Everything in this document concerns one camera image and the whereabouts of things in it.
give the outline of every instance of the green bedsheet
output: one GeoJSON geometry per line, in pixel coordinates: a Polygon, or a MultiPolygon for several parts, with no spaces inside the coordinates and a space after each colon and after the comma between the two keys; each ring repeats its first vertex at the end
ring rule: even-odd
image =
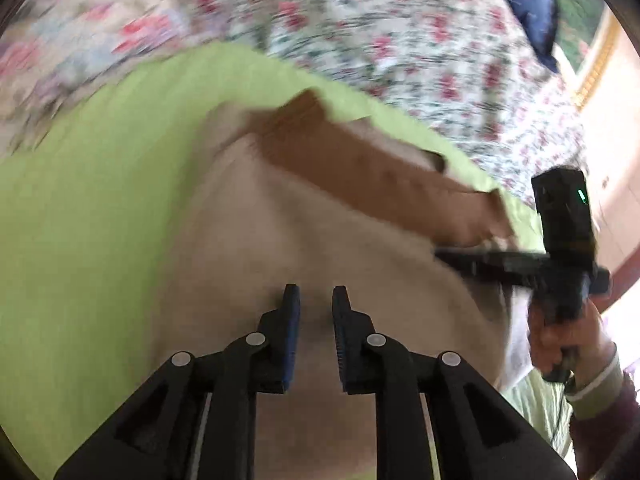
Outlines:
{"type": "MultiPolygon", "coordinates": [[[[35,152],[0,163],[0,424],[42,480],[149,373],[146,315],[207,111],[277,106],[309,87],[337,119],[370,116],[475,188],[496,187],[400,111],[230,44],[140,66],[60,115],[35,152]]],[[[522,247],[541,249],[536,214],[504,199],[522,247]]]]}

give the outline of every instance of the brown fabric trim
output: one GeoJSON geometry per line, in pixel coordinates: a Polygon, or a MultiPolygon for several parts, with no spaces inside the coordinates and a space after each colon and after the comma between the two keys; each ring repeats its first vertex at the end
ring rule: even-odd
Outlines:
{"type": "Polygon", "coordinates": [[[498,190],[471,190],[380,150],[330,122],[312,91],[293,98],[258,127],[259,149],[274,166],[436,245],[474,247],[513,235],[498,190]]]}

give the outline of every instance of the floral fabric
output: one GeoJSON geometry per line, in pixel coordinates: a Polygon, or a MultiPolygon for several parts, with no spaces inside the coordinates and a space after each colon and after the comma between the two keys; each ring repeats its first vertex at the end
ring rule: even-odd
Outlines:
{"type": "Polygon", "coordinates": [[[98,76],[210,40],[402,108],[529,204],[534,174],[582,161],[577,111],[505,0],[27,0],[0,40],[5,137],[26,142],[98,76]]]}

